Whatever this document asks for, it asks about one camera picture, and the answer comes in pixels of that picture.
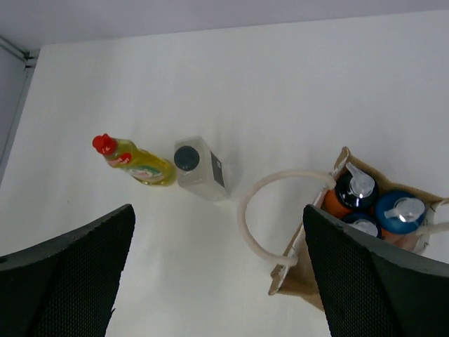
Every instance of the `white surface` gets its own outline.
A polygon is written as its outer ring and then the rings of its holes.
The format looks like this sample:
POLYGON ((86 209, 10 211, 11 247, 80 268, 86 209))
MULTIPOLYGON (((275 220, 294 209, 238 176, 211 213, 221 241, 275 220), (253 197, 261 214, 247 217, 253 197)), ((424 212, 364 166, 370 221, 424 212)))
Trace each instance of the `white surface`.
POLYGON ((449 9, 447 0, 2 0, 0 33, 43 44, 449 9))
POLYGON ((26 76, 25 64, 0 48, 0 181, 17 127, 14 116, 26 76))
MULTIPOLYGON (((47 46, 0 189, 0 255, 130 202, 109 337, 326 336, 318 310, 267 295, 273 266, 239 236, 237 200, 268 173, 330 170, 343 145, 449 196, 448 36, 441 11, 47 46), (134 182, 91 147, 105 131, 165 157, 203 136, 234 172, 232 200, 134 182)), ((320 186, 257 194, 248 223, 264 247, 284 250, 320 186)), ((428 254, 449 262, 448 240, 428 254)))

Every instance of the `blue bottle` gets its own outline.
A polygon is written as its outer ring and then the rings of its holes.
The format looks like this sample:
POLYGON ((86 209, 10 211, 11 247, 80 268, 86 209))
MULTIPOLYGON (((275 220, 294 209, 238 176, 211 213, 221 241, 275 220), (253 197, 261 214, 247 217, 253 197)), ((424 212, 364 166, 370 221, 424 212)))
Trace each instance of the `blue bottle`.
POLYGON ((342 221, 347 223, 353 228, 360 230, 366 234, 372 235, 374 237, 380 238, 382 236, 382 231, 380 225, 377 224, 376 220, 371 218, 368 214, 362 212, 351 213, 345 216, 342 221))
POLYGON ((424 221, 425 210, 426 206, 421 200, 404 191, 386 193, 374 206, 374 214, 384 236, 416 231, 424 221))

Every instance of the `rope handle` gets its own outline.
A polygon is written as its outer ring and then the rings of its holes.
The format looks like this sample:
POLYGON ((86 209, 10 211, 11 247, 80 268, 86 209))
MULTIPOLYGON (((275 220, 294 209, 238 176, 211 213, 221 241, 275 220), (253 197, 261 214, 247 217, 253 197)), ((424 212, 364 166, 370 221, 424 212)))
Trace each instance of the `rope handle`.
POLYGON ((432 235, 449 231, 449 222, 434 224, 436 210, 438 209, 438 207, 444 204, 449 204, 449 199, 444 199, 430 206, 429 210, 426 213, 426 218, 424 220, 427 221, 428 225, 419 226, 418 229, 416 230, 417 236, 424 234, 432 235))
POLYGON ((287 170, 276 172, 270 174, 269 176, 266 176, 263 179, 260 179, 259 181, 256 182, 256 184, 254 184, 254 186, 251 187, 246 196, 240 201, 239 210, 237 212, 237 221, 239 223, 240 233, 245 239, 245 242, 251 248, 251 250, 254 253, 256 253, 259 257, 266 260, 267 262, 275 263, 277 265, 285 265, 288 267, 292 267, 297 264, 297 256, 276 255, 270 253, 269 251, 265 250, 262 246, 260 246, 259 243, 255 240, 254 236, 252 236, 252 234, 250 233, 250 230, 248 229, 248 224, 246 223, 246 209, 248 208, 248 204, 251 198, 253 198, 254 195, 257 192, 259 192, 259 190, 261 190, 264 186, 274 181, 290 177, 316 178, 324 181, 329 190, 333 190, 336 184, 334 178, 328 173, 319 173, 315 171, 303 171, 303 170, 287 170))

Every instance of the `dark blue bottle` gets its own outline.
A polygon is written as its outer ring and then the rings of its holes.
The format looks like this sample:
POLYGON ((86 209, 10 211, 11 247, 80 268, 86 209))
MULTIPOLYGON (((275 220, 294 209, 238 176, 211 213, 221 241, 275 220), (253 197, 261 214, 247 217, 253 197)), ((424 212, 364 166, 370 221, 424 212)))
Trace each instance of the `dark blue bottle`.
POLYGON ((382 231, 380 225, 366 213, 356 212, 345 216, 342 221, 353 228, 365 232, 366 234, 380 238, 382 231))

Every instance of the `yellow bottle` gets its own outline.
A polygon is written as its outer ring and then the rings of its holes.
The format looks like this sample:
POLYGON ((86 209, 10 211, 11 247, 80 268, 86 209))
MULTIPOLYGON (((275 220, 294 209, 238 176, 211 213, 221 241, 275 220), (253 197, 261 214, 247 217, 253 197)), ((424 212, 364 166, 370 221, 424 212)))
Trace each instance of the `yellow bottle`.
POLYGON ((124 170, 142 184, 169 186, 176 180, 174 165, 137 148, 130 140, 111 138, 105 133, 96 136, 92 145, 111 167, 124 170))

